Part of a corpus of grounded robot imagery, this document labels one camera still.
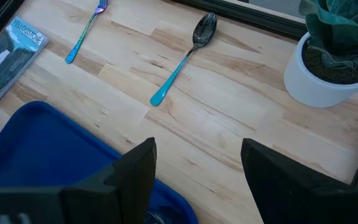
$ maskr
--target blue tray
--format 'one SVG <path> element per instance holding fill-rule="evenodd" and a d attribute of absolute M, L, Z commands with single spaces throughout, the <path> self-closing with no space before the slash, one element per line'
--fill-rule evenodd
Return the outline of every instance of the blue tray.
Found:
<path fill-rule="evenodd" d="M 120 156 L 54 107 L 35 101 L 18 109 L 0 133 L 0 186 L 71 185 Z M 178 215 L 172 223 L 198 223 L 187 201 L 157 179 L 149 209 Z"/>

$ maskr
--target wood grain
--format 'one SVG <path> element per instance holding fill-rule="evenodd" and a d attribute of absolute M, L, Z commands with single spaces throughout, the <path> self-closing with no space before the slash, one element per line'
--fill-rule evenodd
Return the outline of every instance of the wood grain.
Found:
<path fill-rule="evenodd" d="M 153 136 L 157 177 L 192 204 L 201 223 L 262 223 L 241 166 L 243 138 L 351 181 L 358 166 L 358 93 L 325 110 L 292 99 L 283 71 L 293 42 L 220 19 L 211 45 L 191 56 L 153 107 L 150 97 L 191 48 L 205 12 L 170 1 L 111 1 L 67 65 L 95 6 L 24 3 L 18 16 L 50 43 L 0 101 L 0 130 L 20 106 L 43 100 L 121 153 Z"/>

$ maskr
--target fork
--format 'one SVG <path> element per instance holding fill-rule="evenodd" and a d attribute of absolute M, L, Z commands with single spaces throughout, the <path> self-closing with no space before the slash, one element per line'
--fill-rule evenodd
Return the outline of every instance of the fork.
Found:
<path fill-rule="evenodd" d="M 86 35 L 86 33 L 88 32 L 88 29 L 90 28 L 90 25 L 93 21 L 93 19 L 100 13 L 104 12 L 107 9 L 108 6 L 108 0 L 99 0 L 99 5 L 97 6 L 97 8 L 94 10 L 93 15 L 91 16 L 91 18 L 89 19 L 88 24 L 86 25 L 84 31 L 81 34 L 80 39 L 78 40 L 78 42 L 75 44 L 75 46 L 73 47 L 73 50 L 71 50 L 71 52 L 67 55 L 66 58 L 66 63 L 72 63 L 74 61 L 75 56 L 78 53 L 78 50 L 81 47 L 82 41 L 84 41 L 84 37 Z"/>

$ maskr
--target white pot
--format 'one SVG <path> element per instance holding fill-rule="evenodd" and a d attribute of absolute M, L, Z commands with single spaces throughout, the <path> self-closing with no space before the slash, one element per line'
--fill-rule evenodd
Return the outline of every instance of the white pot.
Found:
<path fill-rule="evenodd" d="M 310 38 L 305 34 L 284 72 L 284 84 L 288 93 L 300 103 L 317 108 L 334 106 L 358 91 L 358 83 L 341 85 L 326 82 L 314 76 L 302 60 L 302 48 Z"/>

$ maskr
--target iridescent spoon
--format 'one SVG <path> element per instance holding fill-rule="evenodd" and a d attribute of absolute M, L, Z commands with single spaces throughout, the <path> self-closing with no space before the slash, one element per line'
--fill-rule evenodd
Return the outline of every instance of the iridescent spoon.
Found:
<path fill-rule="evenodd" d="M 161 88 L 154 94 L 154 96 L 150 99 L 150 103 L 153 106 L 158 106 L 165 95 L 167 94 L 169 88 L 172 86 L 173 81 L 179 74 L 181 68 L 186 63 L 187 59 L 193 53 L 193 51 L 202 48 L 209 44 L 214 37 L 216 31 L 216 24 L 218 20 L 216 19 L 216 15 L 212 12 L 204 16 L 196 26 L 196 29 L 193 33 L 193 48 L 187 53 L 185 58 L 180 62 L 179 66 L 175 71 L 173 71 L 172 75 L 168 78 L 168 80 L 161 86 Z"/>
<path fill-rule="evenodd" d="M 76 43 L 76 45 L 74 46 L 73 50 L 71 50 L 71 52 L 67 55 L 66 58 L 66 63 L 72 63 L 74 61 L 75 56 L 78 53 L 78 50 L 81 47 L 82 41 L 84 41 L 84 37 L 88 31 L 88 29 L 90 28 L 90 25 L 93 21 L 93 19 L 100 13 L 104 12 L 107 9 L 108 6 L 108 0 L 99 0 L 99 5 L 97 6 L 97 8 L 94 10 L 94 13 L 91 17 L 91 19 L 89 20 L 88 24 L 86 25 L 84 31 L 81 34 L 80 39 L 78 40 L 78 42 Z"/>

